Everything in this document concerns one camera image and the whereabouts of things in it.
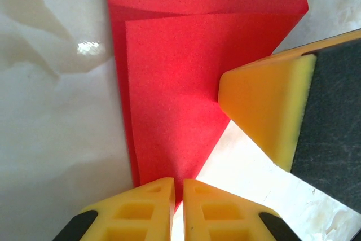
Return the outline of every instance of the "yellow foam pad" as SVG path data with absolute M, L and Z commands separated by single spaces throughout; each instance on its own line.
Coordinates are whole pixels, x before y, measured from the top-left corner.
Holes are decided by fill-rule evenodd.
M 194 179 L 183 184 L 186 241 L 276 241 L 259 215 L 272 209 Z
M 98 216 L 82 241 L 169 241 L 174 180 L 162 178 L 86 207 Z
M 316 56 L 265 59 L 226 72 L 222 110 L 279 167 L 290 171 Z

